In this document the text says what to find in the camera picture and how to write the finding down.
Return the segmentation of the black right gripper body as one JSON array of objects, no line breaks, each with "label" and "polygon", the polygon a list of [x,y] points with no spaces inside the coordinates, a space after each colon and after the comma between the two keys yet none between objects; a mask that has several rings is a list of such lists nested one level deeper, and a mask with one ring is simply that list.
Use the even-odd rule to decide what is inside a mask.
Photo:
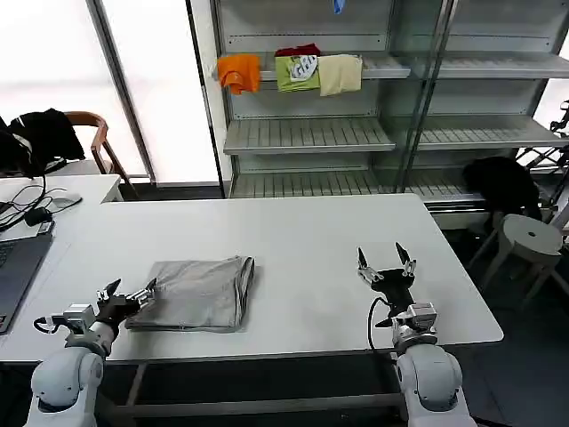
[{"label": "black right gripper body", "polygon": [[414,304],[410,293],[413,282],[414,275],[406,273],[403,268],[383,270],[372,281],[371,289],[384,295],[391,312],[404,312]]}]

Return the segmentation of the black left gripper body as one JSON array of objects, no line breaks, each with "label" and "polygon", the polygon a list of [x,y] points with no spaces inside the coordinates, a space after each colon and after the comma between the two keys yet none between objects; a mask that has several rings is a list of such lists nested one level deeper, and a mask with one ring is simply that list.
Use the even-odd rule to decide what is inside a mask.
[{"label": "black left gripper body", "polygon": [[105,324],[121,324],[134,314],[134,300],[125,295],[111,295],[97,301],[99,312],[96,321]]}]

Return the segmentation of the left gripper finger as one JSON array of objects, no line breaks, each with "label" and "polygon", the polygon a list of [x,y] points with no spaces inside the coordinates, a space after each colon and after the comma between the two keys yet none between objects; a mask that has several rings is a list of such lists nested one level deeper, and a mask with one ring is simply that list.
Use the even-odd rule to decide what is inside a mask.
[{"label": "left gripper finger", "polygon": [[119,287],[121,279],[117,279],[109,284],[107,284],[102,290],[97,292],[97,304],[105,305],[114,297],[115,291]]},{"label": "left gripper finger", "polygon": [[155,298],[155,288],[157,279],[151,279],[141,290],[128,294],[125,299],[128,302],[137,303],[142,308]]}]

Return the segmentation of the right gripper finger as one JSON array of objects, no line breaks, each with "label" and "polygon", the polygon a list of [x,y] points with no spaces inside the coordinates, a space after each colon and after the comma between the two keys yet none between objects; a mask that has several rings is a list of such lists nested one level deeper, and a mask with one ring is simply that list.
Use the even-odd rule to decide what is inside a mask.
[{"label": "right gripper finger", "polygon": [[407,250],[404,249],[403,246],[398,242],[396,242],[396,250],[400,258],[400,261],[403,265],[404,269],[403,275],[413,278],[417,267],[417,260],[412,259]]},{"label": "right gripper finger", "polygon": [[379,284],[384,277],[369,266],[361,247],[357,249],[357,274],[369,286]]}]

